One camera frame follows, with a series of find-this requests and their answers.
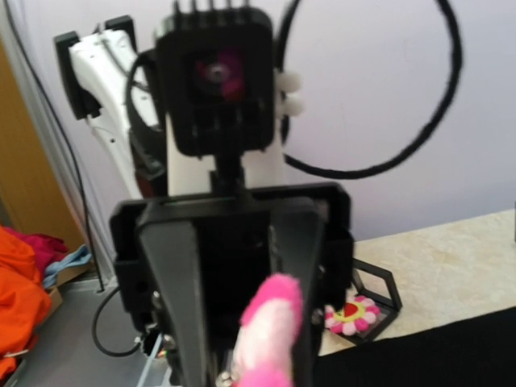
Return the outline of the black t-shirt blue logo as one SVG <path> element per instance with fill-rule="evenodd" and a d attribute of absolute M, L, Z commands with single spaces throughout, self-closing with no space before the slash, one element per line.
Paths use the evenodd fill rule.
<path fill-rule="evenodd" d="M 314 385 L 513 386 L 515 309 L 321 357 Z"/>

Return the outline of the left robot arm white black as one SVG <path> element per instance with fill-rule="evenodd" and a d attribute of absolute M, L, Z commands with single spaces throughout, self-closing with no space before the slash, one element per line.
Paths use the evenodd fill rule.
<path fill-rule="evenodd" d="M 178 386 L 312 386 L 326 312 L 352 274 L 351 201 L 288 185 L 280 125 L 299 108 L 273 23 L 253 6 L 175 10 L 138 52 L 132 18 L 54 39 L 77 119 L 130 195 L 110 217 L 138 331 Z"/>

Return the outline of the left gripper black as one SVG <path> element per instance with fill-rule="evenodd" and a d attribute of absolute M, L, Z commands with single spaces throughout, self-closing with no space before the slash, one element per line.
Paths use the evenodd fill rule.
<path fill-rule="evenodd" d="M 157 323 L 182 386 L 207 386 L 209 353 L 233 345 L 260 283 L 287 273 L 303 298 L 294 384 L 311 386 L 313 310 L 342 306 L 351 282 L 350 212 L 336 183 L 124 202 L 110 218 L 124 308 L 138 330 Z"/>

